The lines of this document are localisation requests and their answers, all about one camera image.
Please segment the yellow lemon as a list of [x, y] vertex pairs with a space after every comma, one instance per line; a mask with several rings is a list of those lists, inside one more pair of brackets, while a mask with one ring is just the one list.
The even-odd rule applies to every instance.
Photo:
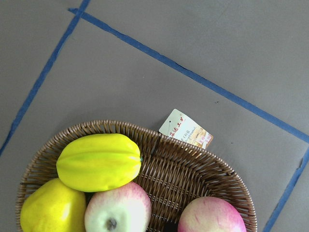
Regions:
[[55, 178], [23, 203], [20, 225], [24, 232], [84, 232], [85, 194]]

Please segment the red apple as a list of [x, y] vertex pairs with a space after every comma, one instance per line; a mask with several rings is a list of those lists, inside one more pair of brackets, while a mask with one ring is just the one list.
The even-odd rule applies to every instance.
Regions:
[[240, 213], [225, 200], [200, 197], [191, 201], [183, 210], [179, 232], [245, 232]]

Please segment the pink peach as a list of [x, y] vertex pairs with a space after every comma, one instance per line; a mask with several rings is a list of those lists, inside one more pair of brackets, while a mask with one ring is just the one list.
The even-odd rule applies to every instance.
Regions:
[[130, 182], [122, 187], [95, 193], [84, 216], [87, 232], [145, 232], [152, 214], [145, 190]]

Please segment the yellow starfruit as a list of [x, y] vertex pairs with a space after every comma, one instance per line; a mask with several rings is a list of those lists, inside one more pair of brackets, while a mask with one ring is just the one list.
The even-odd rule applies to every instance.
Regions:
[[139, 174], [140, 167], [138, 145], [118, 133], [93, 134], [74, 140], [56, 162], [59, 179], [82, 192], [121, 187]]

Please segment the brown wicker basket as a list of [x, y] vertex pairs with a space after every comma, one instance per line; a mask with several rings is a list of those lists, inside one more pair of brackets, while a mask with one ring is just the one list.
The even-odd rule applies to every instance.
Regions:
[[37, 151], [17, 191], [15, 217], [25, 199], [57, 176], [56, 160], [69, 142], [98, 133], [120, 133], [140, 148], [142, 165], [135, 182], [150, 196], [148, 231], [175, 232], [184, 208], [195, 198], [221, 198], [241, 214], [246, 230], [258, 230], [250, 193], [241, 177], [223, 159], [200, 147], [169, 138], [154, 130], [116, 120], [94, 120], [59, 132]]

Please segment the paper price tag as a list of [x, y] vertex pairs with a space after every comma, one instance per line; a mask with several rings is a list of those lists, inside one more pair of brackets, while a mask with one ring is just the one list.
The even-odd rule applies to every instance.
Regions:
[[159, 132], [169, 138], [206, 149], [213, 140], [213, 135], [198, 125], [193, 119], [178, 109], [173, 109]]

